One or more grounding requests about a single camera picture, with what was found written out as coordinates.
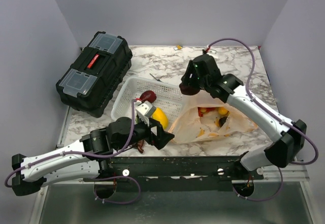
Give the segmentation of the yellow fake bell pepper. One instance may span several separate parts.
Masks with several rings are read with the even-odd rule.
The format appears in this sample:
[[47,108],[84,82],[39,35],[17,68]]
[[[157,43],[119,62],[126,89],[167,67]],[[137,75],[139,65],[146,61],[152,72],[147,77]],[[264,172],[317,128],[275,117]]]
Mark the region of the yellow fake bell pepper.
[[168,127],[168,118],[161,108],[157,107],[154,113],[152,114],[151,118],[157,120],[162,125],[164,130]]

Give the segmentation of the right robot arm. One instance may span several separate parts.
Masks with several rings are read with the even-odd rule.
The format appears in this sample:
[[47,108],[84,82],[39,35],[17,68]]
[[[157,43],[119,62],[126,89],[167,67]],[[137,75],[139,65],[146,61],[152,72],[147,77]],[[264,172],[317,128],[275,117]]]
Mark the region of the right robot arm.
[[181,78],[181,93],[195,95],[206,91],[212,98],[236,108],[256,123],[271,139],[272,144],[249,151],[234,165],[234,175],[245,179],[260,167],[275,165],[285,168],[292,163],[304,145],[301,134],[306,124],[276,113],[260,99],[250,98],[243,82],[233,74],[222,75],[213,56],[203,54],[188,62]]

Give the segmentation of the orange translucent plastic bag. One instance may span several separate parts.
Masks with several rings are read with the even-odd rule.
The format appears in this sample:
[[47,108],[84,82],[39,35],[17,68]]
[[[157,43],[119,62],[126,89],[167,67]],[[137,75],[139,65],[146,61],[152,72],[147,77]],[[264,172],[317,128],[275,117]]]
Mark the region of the orange translucent plastic bag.
[[[216,107],[214,111],[198,115],[198,107]],[[223,127],[218,126],[218,108],[224,107],[229,113]],[[242,112],[228,104],[202,104],[190,106],[172,124],[169,132],[174,134],[173,142],[176,144],[196,143],[203,141],[219,140],[234,133],[247,133],[257,129],[257,124],[245,116]]]

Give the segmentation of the dark maroon fake fruit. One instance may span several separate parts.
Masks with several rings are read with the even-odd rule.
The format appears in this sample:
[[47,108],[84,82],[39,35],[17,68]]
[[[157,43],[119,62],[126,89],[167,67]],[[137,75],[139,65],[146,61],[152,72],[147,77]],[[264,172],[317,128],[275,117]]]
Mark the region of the dark maroon fake fruit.
[[193,96],[200,92],[199,88],[192,86],[184,85],[183,83],[179,84],[180,91],[183,95]]

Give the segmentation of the red fake cherry bunch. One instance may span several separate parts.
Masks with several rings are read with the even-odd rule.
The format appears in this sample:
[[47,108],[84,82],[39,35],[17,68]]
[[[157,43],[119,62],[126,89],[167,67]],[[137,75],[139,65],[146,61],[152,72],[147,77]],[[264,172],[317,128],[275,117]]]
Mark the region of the red fake cherry bunch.
[[214,111],[216,109],[216,107],[198,107],[198,115],[199,117],[203,117],[205,114]]

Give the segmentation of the red fake apple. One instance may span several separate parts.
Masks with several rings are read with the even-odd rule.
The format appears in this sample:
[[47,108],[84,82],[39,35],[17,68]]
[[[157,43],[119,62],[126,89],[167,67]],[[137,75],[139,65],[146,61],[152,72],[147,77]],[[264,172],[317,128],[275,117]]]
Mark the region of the red fake apple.
[[148,101],[150,103],[153,103],[156,101],[156,99],[157,96],[152,90],[147,90],[140,95],[140,100],[143,102]]

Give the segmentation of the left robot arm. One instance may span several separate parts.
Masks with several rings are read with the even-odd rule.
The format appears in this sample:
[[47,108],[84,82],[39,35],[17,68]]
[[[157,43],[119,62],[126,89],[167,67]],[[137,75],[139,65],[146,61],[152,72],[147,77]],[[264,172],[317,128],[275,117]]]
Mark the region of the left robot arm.
[[174,137],[155,119],[146,124],[121,117],[66,147],[33,157],[12,156],[14,177],[9,187],[16,196],[27,196],[59,181],[77,178],[106,181],[114,175],[112,157],[142,140],[161,150]]

